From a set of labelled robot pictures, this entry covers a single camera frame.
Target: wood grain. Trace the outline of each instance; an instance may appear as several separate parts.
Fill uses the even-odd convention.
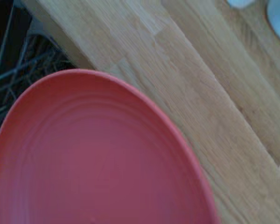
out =
[[[223,223],[280,224],[280,52],[264,46],[248,15],[219,0],[23,2],[58,42],[71,42],[63,47],[76,64],[113,73],[168,114]]]

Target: wooden countertop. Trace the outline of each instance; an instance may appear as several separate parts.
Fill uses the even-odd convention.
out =
[[[280,224],[280,40],[265,0],[22,0],[81,68],[148,95],[192,144],[222,222]]]

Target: dish rack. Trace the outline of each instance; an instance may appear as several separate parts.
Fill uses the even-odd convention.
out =
[[[12,2],[0,45],[0,126],[15,100],[32,83],[71,68],[75,66],[41,23],[20,3]]]

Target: plate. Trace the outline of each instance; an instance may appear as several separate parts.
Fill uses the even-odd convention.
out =
[[[218,224],[209,185],[169,118],[106,73],[30,86],[0,130],[0,224]]]

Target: wire rack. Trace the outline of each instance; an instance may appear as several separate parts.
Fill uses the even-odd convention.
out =
[[[0,127],[10,107],[32,83],[48,74],[75,68],[21,2],[11,2],[0,46]]]
[[[0,126],[15,100],[35,81],[74,68],[63,52],[41,35],[27,36],[16,67],[0,74]]]

